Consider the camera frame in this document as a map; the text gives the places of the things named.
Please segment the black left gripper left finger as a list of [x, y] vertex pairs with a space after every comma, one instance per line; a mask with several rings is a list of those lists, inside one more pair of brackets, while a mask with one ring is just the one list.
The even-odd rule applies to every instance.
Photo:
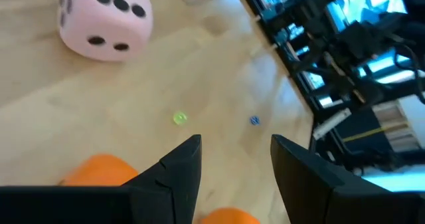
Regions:
[[201, 182], [195, 134], [121, 185], [3, 186], [2, 223], [191, 223]]

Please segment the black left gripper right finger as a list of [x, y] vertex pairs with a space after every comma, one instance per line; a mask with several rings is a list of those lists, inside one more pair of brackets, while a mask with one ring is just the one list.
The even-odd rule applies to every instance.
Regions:
[[291, 223], [424, 224], [424, 193], [392, 192], [274, 134], [274, 177]]

